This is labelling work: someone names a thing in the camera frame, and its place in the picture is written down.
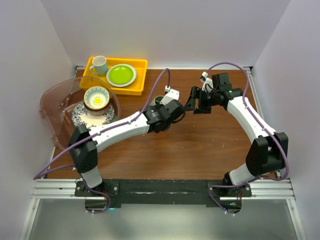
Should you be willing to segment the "yellow rim blue bowl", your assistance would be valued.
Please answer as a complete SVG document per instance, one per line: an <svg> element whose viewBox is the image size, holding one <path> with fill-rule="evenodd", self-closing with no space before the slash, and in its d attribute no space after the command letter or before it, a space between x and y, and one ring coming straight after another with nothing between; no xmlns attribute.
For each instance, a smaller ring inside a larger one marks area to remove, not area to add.
<svg viewBox="0 0 320 240"><path fill-rule="evenodd" d="M104 87L93 86L84 93L83 102L87 109L100 111L109 106L110 94Z"/></svg>

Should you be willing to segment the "red patterned bowl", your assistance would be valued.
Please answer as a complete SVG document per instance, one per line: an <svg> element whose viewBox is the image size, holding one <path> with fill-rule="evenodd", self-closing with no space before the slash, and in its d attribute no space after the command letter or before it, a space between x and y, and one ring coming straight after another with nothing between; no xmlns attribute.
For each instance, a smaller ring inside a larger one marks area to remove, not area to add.
<svg viewBox="0 0 320 240"><path fill-rule="evenodd" d="M108 106L105 106L100 109L93 109L93 108L88 107L87 105L84 105L84 107L87 110L88 114L90 114L91 116L102 116L102 115L108 113L111 106L108 105Z"/></svg>

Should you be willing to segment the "dark floral plate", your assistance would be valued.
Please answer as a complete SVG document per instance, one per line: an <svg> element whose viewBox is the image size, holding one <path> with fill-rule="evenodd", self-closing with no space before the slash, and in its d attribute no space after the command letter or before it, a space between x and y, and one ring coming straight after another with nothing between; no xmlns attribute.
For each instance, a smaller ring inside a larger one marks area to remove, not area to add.
<svg viewBox="0 0 320 240"><path fill-rule="evenodd" d="M76 127L82 124L87 128L104 126L111 123L116 118L113 106L102 115L92 115L85 108L83 101L78 103L71 113L71 120Z"/></svg>

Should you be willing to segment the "teal ceramic mug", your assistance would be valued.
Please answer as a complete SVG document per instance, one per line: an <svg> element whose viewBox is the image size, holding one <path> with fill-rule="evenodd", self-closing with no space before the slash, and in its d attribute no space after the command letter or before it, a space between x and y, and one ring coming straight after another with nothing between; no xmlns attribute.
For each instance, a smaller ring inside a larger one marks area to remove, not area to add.
<svg viewBox="0 0 320 240"><path fill-rule="evenodd" d="M162 104L162 100L163 100L164 96L163 95L158 95L156 96L150 103L149 106L161 106Z"/></svg>

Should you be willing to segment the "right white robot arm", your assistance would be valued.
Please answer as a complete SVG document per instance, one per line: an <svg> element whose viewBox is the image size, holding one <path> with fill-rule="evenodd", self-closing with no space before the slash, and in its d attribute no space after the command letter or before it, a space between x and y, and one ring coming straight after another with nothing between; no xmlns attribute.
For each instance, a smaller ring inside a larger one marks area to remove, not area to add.
<svg viewBox="0 0 320 240"><path fill-rule="evenodd" d="M230 197L241 186L287 167L288 136L270 127L253 109L241 88L234 88L227 73L209 77L200 76L202 87L192 87L186 111L194 114L209 114L213 106L221 106L229 112L247 134L251 146L243 165L224 175L220 187Z"/></svg>

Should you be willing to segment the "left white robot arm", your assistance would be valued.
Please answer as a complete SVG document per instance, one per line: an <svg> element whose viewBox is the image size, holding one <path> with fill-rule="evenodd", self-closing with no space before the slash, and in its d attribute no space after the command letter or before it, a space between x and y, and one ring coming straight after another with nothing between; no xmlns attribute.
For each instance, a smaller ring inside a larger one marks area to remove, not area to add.
<svg viewBox="0 0 320 240"><path fill-rule="evenodd" d="M125 139L148 133L166 131L186 115L176 99L166 104L145 107L141 111L106 126L88 129L79 125L73 132L68 149L83 184L92 196L103 193L104 184L98 169L98 153Z"/></svg>

